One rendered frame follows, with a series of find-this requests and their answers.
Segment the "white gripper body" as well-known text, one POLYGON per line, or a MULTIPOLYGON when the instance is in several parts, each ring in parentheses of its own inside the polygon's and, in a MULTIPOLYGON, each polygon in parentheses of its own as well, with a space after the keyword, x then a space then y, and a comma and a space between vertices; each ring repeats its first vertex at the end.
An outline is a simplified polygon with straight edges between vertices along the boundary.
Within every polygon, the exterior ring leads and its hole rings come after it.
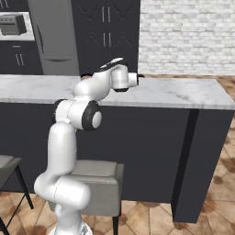
POLYGON ((135 87, 139 84, 139 77, 136 73, 129 73, 129 86, 135 87))

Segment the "tall dark cupboards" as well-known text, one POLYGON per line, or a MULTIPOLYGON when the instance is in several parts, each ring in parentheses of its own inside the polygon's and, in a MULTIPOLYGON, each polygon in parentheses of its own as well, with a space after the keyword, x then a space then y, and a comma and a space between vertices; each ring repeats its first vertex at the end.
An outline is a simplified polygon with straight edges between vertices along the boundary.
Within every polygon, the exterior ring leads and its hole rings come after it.
POLYGON ((72 10, 81 75, 115 58, 138 71, 140 0, 72 0, 72 10))

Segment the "dark kitchen island marble top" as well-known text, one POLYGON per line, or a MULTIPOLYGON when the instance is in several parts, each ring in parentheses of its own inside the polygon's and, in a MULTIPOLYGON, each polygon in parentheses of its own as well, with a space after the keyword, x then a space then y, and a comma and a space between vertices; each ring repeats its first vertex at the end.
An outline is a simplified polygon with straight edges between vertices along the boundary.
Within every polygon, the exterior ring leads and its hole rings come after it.
MULTIPOLYGON (((53 104, 78 78, 0 75, 0 154, 21 158, 28 186, 47 167, 53 104)), ((124 166, 125 200, 169 203, 176 222, 195 223, 235 113, 215 79, 142 78, 100 102, 95 131, 77 133, 77 156, 124 166)))

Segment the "grey fridge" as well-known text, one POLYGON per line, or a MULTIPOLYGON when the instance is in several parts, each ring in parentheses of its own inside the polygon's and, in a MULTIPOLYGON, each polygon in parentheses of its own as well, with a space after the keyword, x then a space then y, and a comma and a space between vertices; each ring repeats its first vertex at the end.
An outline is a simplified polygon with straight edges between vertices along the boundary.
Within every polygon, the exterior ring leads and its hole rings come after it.
POLYGON ((28 0, 43 73, 78 75, 71 0, 28 0))

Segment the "grey cushioned stool black legs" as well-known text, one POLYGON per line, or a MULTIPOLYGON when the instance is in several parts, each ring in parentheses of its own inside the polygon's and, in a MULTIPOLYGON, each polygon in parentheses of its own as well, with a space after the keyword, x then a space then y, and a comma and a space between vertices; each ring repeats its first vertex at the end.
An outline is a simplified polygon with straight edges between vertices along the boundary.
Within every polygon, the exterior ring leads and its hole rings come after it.
POLYGON ((49 202, 57 217, 50 235, 93 235, 82 214, 111 217, 113 234, 118 235, 123 173, 123 164, 78 160, 49 202))
POLYGON ((28 193, 28 189, 26 183, 24 181, 23 175, 20 171, 19 164, 21 162, 21 158, 15 158, 9 155, 0 155, 0 190, 3 188, 9 177, 12 173, 16 173, 17 179, 23 189, 24 195, 22 196, 20 202, 17 205, 12 217, 8 221, 7 225, 5 225, 4 221, 0 218, 0 231, 4 233, 4 235, 10 235, 7 228, 10 225, 12 219, 14 218, 15 214, 17 213, 22 201, 24 198, 27 199, 28 204, 31 209, 34 208, 30 195, 28 193))

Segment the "dark base cupboards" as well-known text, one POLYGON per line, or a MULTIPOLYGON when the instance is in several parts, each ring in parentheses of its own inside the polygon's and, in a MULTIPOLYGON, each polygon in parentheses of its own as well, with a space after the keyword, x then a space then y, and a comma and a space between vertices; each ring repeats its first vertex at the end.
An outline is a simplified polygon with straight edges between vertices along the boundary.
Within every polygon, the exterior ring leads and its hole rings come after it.
POLYGON ((42 75, 35 41, 0 41, 0 74, 42 75))

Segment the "grey toaster oven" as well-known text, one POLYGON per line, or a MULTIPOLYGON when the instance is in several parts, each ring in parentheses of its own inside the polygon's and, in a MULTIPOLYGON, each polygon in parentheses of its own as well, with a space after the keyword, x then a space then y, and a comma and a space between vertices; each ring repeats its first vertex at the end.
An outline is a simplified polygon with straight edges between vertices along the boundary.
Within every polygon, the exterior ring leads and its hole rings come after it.
POLYGON ((25 19, 22 14, 8 14, 0 16, 0 29, 4 36, 21 35, 27 32, 25 19))

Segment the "dark wall cupboards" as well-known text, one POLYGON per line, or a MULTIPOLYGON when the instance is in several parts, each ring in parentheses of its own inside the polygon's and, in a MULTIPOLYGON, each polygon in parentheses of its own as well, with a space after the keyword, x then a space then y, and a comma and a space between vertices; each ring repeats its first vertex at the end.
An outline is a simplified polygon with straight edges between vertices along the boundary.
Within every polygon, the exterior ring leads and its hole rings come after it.
POLYGON ((0 0, 0 12, 28 12, 28 0, 0 0))

